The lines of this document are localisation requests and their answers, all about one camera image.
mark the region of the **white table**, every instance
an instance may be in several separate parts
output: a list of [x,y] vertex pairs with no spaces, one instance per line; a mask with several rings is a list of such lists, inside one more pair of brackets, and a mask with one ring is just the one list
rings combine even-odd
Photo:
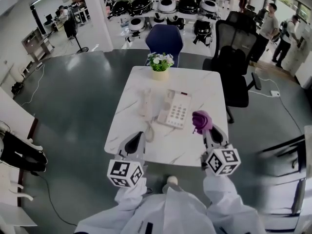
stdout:
[[121,95],[107,136],[105,151],[116,154],[120,143],[129,135],[145,131],[147,124],[139,115],[142,92],[152,89],[153,116],[161,109],[165,91],[174,89],[192,95],[192,102],[182,130],[153,122],[155,138],[146,143],[144,160],[183,166],[200,166],[205,147],[202,136],[193,134],[192,112],[205,110],[228,135],[227,114],[219,73],[203,70],[170,68],[167,81],[152,80],[151,67],[133,67]]
[[87,18],[86,10],[87,10],[87,8],[85,8],[83,10],[78,10],[77,12],[74,13],[74,15],[79,15],[81,24],[84,24],[83,21],[82,21],[81,15],[80,15],[81,12],[84,14],[84,17],[86,18],[86,22],[87,23],[89,22],[88,18]]

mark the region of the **yellow flower pot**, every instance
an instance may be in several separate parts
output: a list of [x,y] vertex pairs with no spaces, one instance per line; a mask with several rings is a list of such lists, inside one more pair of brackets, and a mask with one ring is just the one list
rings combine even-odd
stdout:
[[169,78],[169,68],[167,68],[165,71],[154,71],[152,69],[152,76],[153,76],[153,80],[167,80]]

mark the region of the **window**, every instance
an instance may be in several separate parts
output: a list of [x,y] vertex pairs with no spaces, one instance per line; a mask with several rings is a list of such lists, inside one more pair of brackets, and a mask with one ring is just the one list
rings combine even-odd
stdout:
[[263,8],[265,8],[266,10],[269,10],[269,3],[272,3],[272,2],[274,2],[274,0],[265,0]]
[[302,21],[309,23],[311,21],[311,9],[303,5],[297,0],[264,0],[263,8],[268,9],[269,3],[275,3],[277,20],[282,22],[291,18],[293,15],[298,15]]
[[311,21],[311,10],[307,8],[306,6],[304,6],[303,4],[300,5],[298,14],[301,17],[301,19],[303,19],[304,21],[306,22]]
[[287,5],[288,7],[290,7],[292,10],[297,11],[298,9],[298,5],[299,2],[297,0],[278,0],[280,2],[282,2],[283,4]]

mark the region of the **power cable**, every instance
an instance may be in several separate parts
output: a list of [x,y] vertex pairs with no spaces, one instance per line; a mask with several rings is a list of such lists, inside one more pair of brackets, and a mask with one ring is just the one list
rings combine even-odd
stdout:
[[[268,80],[269,80],[269,81],[271,81],[271,82],[273,82],[273,83],[275,84],[275,86],[276,86],[276,88],[277,88],[277,90],[278,90],[278,93],[279,93],[279,99],[280,99],[280,101],[281,101],[283,107],[285,108],[285,110],[287,111],[287,113],[290,115],[290,117],[292,118],[292,120],[294,121],[294,123],[296,124],[296,126],[297,126],[299,132],[302,134],[302,131],[301,131],[299,125],[297,124],[297,122],[295,121],[295,119],[293,118],[293,116],[291,115],[291,113],[289,112],[289,110],[287,109],[287,107],[285,106],[285,104],[284,104],[284,102],[283,102],[283,100],[282,100],[282,98],[281,98],[281,92],[279,91],[279,88],[278,88],[278,85],[276,84],[276,82],[273,81],[273,80],[271,80],[271,79],[262,79],[262,78],[260,78],[260,77],[259,77],[259,79],[260,79],[260,80],[263,80],[263,81],[268,81]],[[265,94],[262,94],[262,93],[258,93],[258,92],[255,92],[255,91],[249,91],[249,92],[250,92],[250,93],[254,93],[254,94],[258,94],[258,95],[262,95],[262,96],[265,96],[265,97],[269,97],[269,98],[275,98],[274,96],[268,96],[268,95],[265,95]]]
[[37,85],[37,88],[36,88],[36,90],[34,91],[34,93],[33,93],[33,95],[31,96],[31,99],[30,99],[30,101],[28,101],[28,102],[24,102],[22,105],[20,105],[21,107],[23,106],[23,105],[25,105],[25,104],[29,104],[29,103],[31,103],[32,102],[32,100],[33,100],[33,97],[34,97],[34,95],[35,95],[35,93],[37,92],[37,90],[38,90],[38,88],[39,88],[39,82],[41,81],[41,79],[42,79],[42,77],[43,77],[43,75],[44,75],[44,67],[45,67],[45,64],[44,65],[42,65],[42,66],[40,66],[40,68],[35,68],[35,71],[39,71],[41,68],[42,68],[42,70],[43,70],[43,72],[42,72],[42,76],[40,77],[40,79],[38,80],[38,85]]
[[35,175],[35,176],[39,176],[39,177],[42,178],[42,179],[44,180],[44,182],[46,183],[47,189],[48,189],[48,196],[49,196],[50,203],[51,203],[51,205],[52,205],[52,208],[53,208],[54,212],[55,212],[56,215],[58,216],[58,218],[59,218],[61,221],[63,221],[64,223],[68,224],[68,225],[72,225],[72,226],[76,226],[76,227],[77,227],[77,224],[72,224],[72,223],[70,223],[70,222],[67,222],[67,221],[64,220],[63,218],[61,218],[60,215],[58,214],[58,212],[56,211],[56,209],[55,209],[55,207],[54,207],[54,204],[52,203],[52,200],[51,200],[50,187],[49,187],[48,181],[47,181],[44,177],[40,176],[39,174],[34,174],[34,173],[32,173],[32,174]]
[[[3,161],[1,161],[0,164],[6,165],[6,166],[11,167],[11,168],[18,169],[18,168],[15,167],[15,166],[11,166],[11,165],[8,165],[8,164],[4,163]],[[49,187],[48,181],[47,181],[44,177],[42,177],[42,176],[40,176],[39,174],[37,174],[36,172],[30,172],[30,171],[25,171],[25,170],[24,170],[24,172],[26,172],[26,173],[31,173],[32,175],[41,177],[41,178],[44,180],[44,182],[45,182],[46,185],[47,185],[48,196],[49,196],[50,203],[51,203],[51,205],[52,205],[52,208],[53,208],[54,212],[55,212],[56,215],[58,216],[58,218],[59,218],[61,221],[63,221],[64,223],[68,224],[68,225],[73,225],[73,226],[76,226],[76,227],[77,227],[76,224],[72,224],[72,223],[70,223],[70,222],[67,222],[67,221],[64,220],[63,218],[61,218],[60,215],[58,214],[58,212],[56,211],[56,209],[55,209],[55,207],[54,207],[54,204],[52,203],[52,200],[51,200],[50,187]]]

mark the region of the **backpack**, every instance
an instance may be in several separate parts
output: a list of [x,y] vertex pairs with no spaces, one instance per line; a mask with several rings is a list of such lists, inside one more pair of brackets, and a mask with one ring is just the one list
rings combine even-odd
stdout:
[[288,33],[288,31],[287,31],[287,25],[288,25],[288,23],[289,22],[292,22],[293,23],[293,21],[283,21],[283,22],[281,22],[281,25],[280,25],[280,27],[282,27],[282,29],[281,29],[281,36],[284,36],[284,35],[286,35],[288,38],[289,38],[289,33]]

